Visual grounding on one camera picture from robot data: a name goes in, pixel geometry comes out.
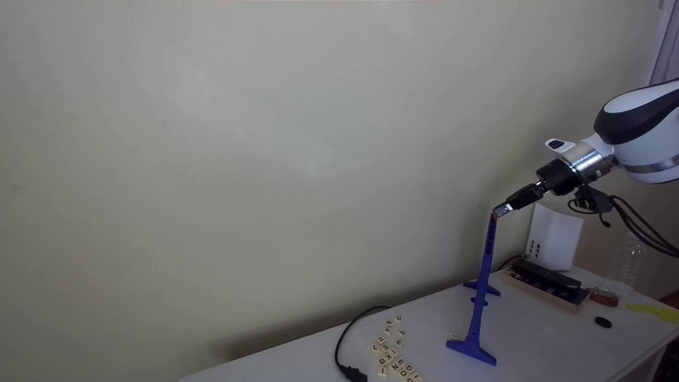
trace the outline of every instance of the tabletop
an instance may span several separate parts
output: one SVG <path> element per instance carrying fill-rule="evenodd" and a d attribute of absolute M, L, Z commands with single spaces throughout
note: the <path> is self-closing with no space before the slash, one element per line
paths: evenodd
<path fill-rule="evenodd" d="M 598 276 L 578 269 L 583 286 L 594 286 Z M 501 298 L 488 295 L 481 346 L 499 365 L 486 365 L 446 348 L 446 339 L 464 338 L 474 291 L 451 286 L 422 299 L 385 311 L 359 321 L 342 348 L 342 364 L 359 368 L 369 380 L 377 377 L 373 342 L 385 334 L 385 323 L 401 319 L 405 332 L 399 356 L 422 380 L 483 380 L 483 382 L 601 382 L 619 380 L 645 360 L 662 351 L 679 327 L 654 314 L 585 301 L 578 313 L 538 299 L 495 275 L 490 285 Z M 633 293 L 628 303 L 662 303 Z M 594 326 L 594 317 L 614 323 L 612 329 Z M 193 374 L 180 382 L 344 382 L 333 365 L 333 348 L 344 326 Z"/>

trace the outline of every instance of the blue 3d printed stand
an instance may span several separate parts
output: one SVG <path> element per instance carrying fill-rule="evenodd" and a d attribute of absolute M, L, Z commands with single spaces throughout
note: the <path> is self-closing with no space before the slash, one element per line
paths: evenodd
<path fill-rule="evenodd" d="M 463 355 L 466 355 L 471 360 L 477 360 L 481 364 L 488 364 L 488 365 L 497 365 L 497 360 L 481 348 L 479 336 L 481 336 L 483 309 L 488 307 L 486 303 L 486 295 L 488 293 L 490 295 L 501 295 L 497 288 L 493 288 L 488 285 L 490 269 L 493 269 L 495 231 L 497 231 L 497 214 L 493 212 L 490 221 L 488 221 L 488 231 L 486 231 L 486 250 L 483 250 L 483 259 L 481 259 L 481 273 L 479 273 L 476 283 L 466 283 L 464 285 L 470 288 L 476 288 L 476 298 L 471 298 L 474 317 L 471 317 L 471 323 L 470 323 L 466 338 L 464 339 L 446 342 L 448 348 L 451 348 L 457 353 L 463 353 Z"/>

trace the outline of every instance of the wall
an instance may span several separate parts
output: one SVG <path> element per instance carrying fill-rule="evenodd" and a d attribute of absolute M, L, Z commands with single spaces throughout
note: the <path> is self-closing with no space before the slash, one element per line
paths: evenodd
<path fill-rule="evenodd" d="M 174 380 L 474 276 L 488 208 L 639 86 L 656 19 L 5 0 L 0 380 Z"/>
<path fill-rule="evenodd" d="M 658 60 L 652 71 L 652 84 L 665 84 L 679 77 L 679 3 L 671 0 L 665 6 L 665 18 L 660 18 L 660 26 L 665 23 L 662 39 L 658 45 Z"/>

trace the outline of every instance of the wire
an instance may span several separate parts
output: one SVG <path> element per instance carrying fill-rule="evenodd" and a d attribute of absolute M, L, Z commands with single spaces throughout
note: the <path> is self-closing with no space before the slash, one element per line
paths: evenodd
<path fill-rule="evenodd" d="M 371 307 L 371 309 L 363 311 L 359 317 L 354 317 L 354 319 L 344 327 L 344 332 L 342 332 L 342 336 L 339 336 L 339 339 L 338 339 L 338 345 L 336 345 L 336 365 L 338 365 L 339 374 L 342 374 L 345 380 L 350 380 L 350 382 L 367 382 L 367 377 L 366 377 L 361 370 L 339 364 L 339 348 L 342 348 L 342 342 L 344 342 L 345 334 L 349 334 L 363 317 L 369 317 L 369 314 L 373 314 L 373 313 L 388 311 L 388 309 L 390 309 L 390 307 Z"/>
<path fill-rule="evenodd" d="M 606 195 L 610 205 L 614 210 L 619 214 L 621 224 L 648 247 L 654 250 L 676 257 L 679 259 L 679 249 L 671 245 L 649 221 L 645 221 L 631 203 L 627 203 L 619 195 Z M 569 210 L 578 214 L 598 214 L 601 224 L 610 227 L 606 221 L 603 221 L 603 212 L 597 210 L 597 205 L 588 205 L 588 200 L 570 200 Z"/>
<path fill-rule="evenodd" d="M 627 200 L 612 195 L 612 205 L 618 210 L 621 224 L 648 247 L 669 256 L 679 257 L 679 249 L 671 245 L 662 234 L 648 224 Z"/>

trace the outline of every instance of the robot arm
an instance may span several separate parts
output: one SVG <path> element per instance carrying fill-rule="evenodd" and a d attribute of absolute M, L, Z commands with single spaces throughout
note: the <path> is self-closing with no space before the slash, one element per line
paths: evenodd
<path fill-rule="evenodd" d="M 606 103 L 581 142 L 548 141 L 557 160 L 537 171 L 537 182 L 512 193 L 497 214 L 519 210 L 543 193 L 567 195 L 604 176 L 614 166 L 640 182 L 679 179 L 679 80 L 644 87 Z"/>

